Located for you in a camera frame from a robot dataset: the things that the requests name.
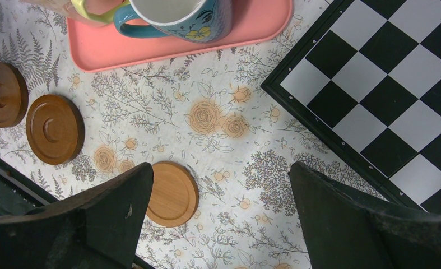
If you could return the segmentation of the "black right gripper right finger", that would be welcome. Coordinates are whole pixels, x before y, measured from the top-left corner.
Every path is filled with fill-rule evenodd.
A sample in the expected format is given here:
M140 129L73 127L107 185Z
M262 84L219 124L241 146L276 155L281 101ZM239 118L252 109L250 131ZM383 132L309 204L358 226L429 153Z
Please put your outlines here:
M441 214L384 201L299 161L289 176L313 268L441 268Z

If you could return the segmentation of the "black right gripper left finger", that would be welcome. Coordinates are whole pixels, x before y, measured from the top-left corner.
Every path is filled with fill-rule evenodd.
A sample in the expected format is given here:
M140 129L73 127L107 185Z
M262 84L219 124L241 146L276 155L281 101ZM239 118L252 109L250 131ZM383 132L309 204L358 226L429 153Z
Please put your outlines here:
M0 268L130 268L154 171L149 163L23 215L0 216Z

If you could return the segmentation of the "light wooden coaster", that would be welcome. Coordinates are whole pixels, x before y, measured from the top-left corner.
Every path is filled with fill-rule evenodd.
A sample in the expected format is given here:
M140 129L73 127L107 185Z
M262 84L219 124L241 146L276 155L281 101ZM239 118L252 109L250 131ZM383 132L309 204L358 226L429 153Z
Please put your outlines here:
M154 184L146 215L165 227L177 227L192 218L199 203L197 184L190 172L171 161L152 165Z

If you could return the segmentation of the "dark brown wooden coaster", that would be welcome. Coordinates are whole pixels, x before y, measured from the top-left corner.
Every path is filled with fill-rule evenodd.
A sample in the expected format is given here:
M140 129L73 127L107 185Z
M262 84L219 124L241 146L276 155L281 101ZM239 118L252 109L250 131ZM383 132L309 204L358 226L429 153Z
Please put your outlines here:
M0 62L0 128L14 127L22 121L28 97L21 72L9 63Z
M81 152L85 126L79 109L70 99L48 94L37 98L29 108L26 136L36 157L47 164L59 165Z

